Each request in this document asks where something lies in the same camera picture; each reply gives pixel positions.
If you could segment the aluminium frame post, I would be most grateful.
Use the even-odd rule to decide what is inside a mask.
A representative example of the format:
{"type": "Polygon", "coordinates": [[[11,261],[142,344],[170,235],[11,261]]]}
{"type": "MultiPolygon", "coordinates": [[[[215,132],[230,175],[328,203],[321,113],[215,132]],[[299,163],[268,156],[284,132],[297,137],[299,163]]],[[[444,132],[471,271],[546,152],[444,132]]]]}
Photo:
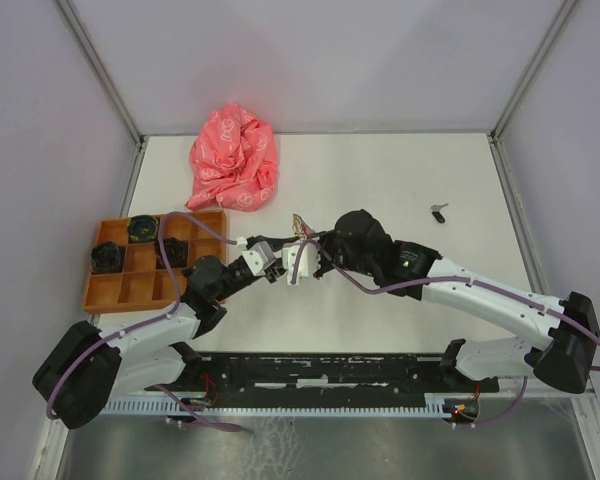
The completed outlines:
{"type": "Polygon", "coordinates": [[[71,34],[90,71],[94,75],[110,106],[113,108],[114,113],[123,124],[127,134],[136,145],[141,145],[144,136],[133,120],[105,64],[101,60],[74,2],[53,0],[52,4],[71,34]]]}
{"type": "Polygon", "coordinates": [[[493,142],[499,141],[509,129],[524,99],[528,96],[580,5],[581,1],[579,0],[564,0],[560,3],[559,9],[524,67],[501,114],[491,129],[490,138],[493,142]]]}

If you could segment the black rosette middle tray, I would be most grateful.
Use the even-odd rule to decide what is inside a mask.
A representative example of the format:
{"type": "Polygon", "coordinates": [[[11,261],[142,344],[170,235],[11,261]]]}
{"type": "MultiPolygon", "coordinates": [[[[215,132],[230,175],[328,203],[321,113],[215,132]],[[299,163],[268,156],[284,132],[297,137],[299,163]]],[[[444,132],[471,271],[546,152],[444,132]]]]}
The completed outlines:
{"type": "MultiPolygon", "coordinates": [[[[163,240],[163,246],[163,251],[172,268],[184,268],[187,265],[188,244],[185,241],[169,237],[163,240]]],[[[160,249],[158,240],[154,242],[154,248],[156,253],[156,268],[165,269],[164,258],[162,256],[163,251],[160,249]]]]}

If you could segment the black rosette top tray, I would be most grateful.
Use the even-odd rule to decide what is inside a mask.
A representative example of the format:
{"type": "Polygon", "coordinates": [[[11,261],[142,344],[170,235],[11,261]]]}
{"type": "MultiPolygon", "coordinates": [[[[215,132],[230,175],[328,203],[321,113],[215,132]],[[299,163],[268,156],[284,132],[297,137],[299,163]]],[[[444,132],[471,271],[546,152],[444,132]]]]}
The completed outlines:
{"type": "Polygon", "coordinates": [[[126,226],[128,242],[130,244],[154,242],[158,236],[159,224],[159,219],[151,215],[130,217],[126,226]]]}

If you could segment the right aluminium frame post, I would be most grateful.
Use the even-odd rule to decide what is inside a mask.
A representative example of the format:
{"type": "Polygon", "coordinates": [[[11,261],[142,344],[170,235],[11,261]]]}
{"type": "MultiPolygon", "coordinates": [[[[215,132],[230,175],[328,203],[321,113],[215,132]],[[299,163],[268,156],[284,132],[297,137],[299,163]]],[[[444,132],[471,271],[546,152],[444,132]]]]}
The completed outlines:
{"type": "Polygon", "coordinates": [[[528,96],[580,5],[581,1],[579,0],[564,0],[560,3],[559,9],[524,67],[501,114],[491,129],[490,138],[493,142],[499,141],[509,129],[524,99],[528,96]]]}

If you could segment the black rosette left tray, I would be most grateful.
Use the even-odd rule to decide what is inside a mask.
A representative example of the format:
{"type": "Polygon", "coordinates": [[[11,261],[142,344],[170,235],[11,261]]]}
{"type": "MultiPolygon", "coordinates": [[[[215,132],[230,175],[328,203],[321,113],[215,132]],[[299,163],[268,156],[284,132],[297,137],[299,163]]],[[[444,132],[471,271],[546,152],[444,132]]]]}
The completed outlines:
{"type": "Polygon", "coordinates": [[[123,270],[125,249],[109,241],[96,245],[90,253],[92,274],[120,273],[123,270]]]}

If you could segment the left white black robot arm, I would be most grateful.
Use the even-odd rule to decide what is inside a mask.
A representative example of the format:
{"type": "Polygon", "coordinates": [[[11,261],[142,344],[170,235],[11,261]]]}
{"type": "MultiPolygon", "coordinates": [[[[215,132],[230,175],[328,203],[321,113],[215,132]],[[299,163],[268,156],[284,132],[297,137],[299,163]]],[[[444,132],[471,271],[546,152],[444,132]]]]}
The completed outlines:
{"type": "Polygon", "coordinates": [[[201,366],[186,343],[218,325],[223,300],[262,278],[294,285],[318,267],[319,251],[309,243],[262,240],[230,264],[204,256],[184,270],[186,287],[156,316],[116,329],[72,325],[35,372],[33,387],[48,416],[69,429],[86,425],[119,396],[171,383],[192,389],[201,366]]]}

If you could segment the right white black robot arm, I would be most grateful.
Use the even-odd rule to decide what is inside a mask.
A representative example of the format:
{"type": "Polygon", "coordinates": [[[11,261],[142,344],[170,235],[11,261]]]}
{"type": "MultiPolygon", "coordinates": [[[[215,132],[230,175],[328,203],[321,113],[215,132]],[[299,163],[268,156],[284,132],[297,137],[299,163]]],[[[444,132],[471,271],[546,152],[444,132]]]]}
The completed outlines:
{"type": "Polygon", "coordinates": [[[443,305],[509,332],[499,340],[451,341],[438,368],[447,389],[518,376],[566,393],[585,391],[600,337],[588,296],[571,292],[559,298],[499,284],[434,249],[392,239],[365,210],[341,216],[318,243],[320,274],[361,274],[373,280],[375,294],[443,305]]]}

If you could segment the black rosette tray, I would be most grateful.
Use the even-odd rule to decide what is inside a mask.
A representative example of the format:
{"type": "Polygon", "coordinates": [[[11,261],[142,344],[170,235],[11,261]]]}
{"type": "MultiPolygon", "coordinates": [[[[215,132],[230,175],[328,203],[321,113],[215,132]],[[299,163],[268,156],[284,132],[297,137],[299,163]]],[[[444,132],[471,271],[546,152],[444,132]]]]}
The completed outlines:
{"type": "Polygon", "coordinates": [[[154,242],[158,236],[159,224],[159,219],[151,215],[130,217],[126,226],[128,242],[130,244],[154,242]]]}
{"type": "Polygon", "coordinates": [[[96,245],[90,253],[92,274],[120,273],[123,270],[125,249],[109,241],[96,245]]]}
{"type": "MultiPolygon", "coordinates": [[[[188,244],[185,241],[169,237],[163,240],[163,246],[163,251],[172,268],[184,268],[187,265],[188,244]]],[[[163,251],[160,249],[158,240],[154,242],[154,248],[156,253],[156,268],[165,269],[164,258],[162,256],[163,251]]]]}

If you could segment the key with black fob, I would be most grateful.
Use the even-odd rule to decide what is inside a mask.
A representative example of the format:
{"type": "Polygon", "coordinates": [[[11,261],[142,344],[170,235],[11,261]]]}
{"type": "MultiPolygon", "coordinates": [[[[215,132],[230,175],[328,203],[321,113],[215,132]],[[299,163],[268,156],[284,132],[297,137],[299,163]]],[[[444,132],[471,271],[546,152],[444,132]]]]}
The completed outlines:
{"type": "Polygon", "coordinates": [[[430,208],[431,215],[435,218],[435,220],[439,224],[444,224],[446,222],[446,218],[444,217],[442,210],[448,206],[448,203],[444,204],[435,204],[430,208]]]}

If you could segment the crumpled pink cloth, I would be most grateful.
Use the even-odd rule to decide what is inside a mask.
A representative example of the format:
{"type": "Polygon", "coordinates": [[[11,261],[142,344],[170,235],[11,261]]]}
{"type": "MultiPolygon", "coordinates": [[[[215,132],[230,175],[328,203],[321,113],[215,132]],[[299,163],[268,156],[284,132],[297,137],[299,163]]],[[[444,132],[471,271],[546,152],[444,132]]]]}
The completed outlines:
{"type": "Polygon", "coordinates": [[[189,153],[192,211],[212,206],[254,212],[275,194],[279,157],[270,123],[237,103],[210,113],[189,153]]]}

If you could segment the left aluminium frame post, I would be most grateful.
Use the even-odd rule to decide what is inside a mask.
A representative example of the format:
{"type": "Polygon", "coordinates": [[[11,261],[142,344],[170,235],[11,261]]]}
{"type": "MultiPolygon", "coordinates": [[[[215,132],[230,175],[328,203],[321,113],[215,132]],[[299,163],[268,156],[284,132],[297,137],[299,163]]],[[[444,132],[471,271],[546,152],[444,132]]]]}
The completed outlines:
{"type": "Polygon", "coordinates": [[[114,113],[123,124],[127,134],[136,145],[141,145],[144,136],[133,120],[105,64],[101,60],[74,2],[53,0],[52,4],[71,34],[90,71],[94,75],[110,106],[113,108],[114,113]]]}

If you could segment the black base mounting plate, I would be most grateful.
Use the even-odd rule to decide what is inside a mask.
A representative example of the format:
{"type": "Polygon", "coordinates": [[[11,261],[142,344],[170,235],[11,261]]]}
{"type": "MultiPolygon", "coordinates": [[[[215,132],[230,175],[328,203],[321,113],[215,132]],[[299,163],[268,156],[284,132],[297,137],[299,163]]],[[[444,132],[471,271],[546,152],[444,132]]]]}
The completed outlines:
{"type": "Polygon", "coordinates": [[[167,385],[191,398],[256,391],[352,390],[376,393],[442,394],[451,397],[497,393],[498,381],[469,380],[439,366],[439,354],[282,354],[203,352],[167,385]]]}

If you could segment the keyring bunch with colourful tags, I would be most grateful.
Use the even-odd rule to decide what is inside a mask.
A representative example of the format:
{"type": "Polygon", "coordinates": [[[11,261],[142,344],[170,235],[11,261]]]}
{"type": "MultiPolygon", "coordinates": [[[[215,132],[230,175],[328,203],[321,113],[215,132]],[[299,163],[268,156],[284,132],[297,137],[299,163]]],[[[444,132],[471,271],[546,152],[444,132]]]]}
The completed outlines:
{"type": "Polygon", "coordinates": [[[292,214],[292,229],[294,235],[300,239],[310,238],[314,233],[303,218],[296,213],[292,214]]]}

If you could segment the wooden compartment tray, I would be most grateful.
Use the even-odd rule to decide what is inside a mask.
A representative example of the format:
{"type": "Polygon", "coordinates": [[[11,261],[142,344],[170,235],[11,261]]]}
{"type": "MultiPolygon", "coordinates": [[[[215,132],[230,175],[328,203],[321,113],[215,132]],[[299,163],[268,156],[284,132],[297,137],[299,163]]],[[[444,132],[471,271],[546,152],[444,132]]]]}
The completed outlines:
{"type": "Polygon", "coordinates": [[[212,234],[227,234],[227,219],[222,211],[173,216],[151,215],[159,219],[157,239],[163,251],[163,240],[175,237],[188,244],[187,265],[172,268],[163,251],[165,269],[156,268],[154,242],[130,244],[126,231],[130,217],[107,219],[97,228],[94,247],[115,242],[125,249],[123,270],[120,273],[92,274],[91,260],[83,308],[90,314],[123,313],[161,309],[176,299],[176,293],[186,290],[183,272],[205,256],[226,260],[227,244],[212,234]]]}

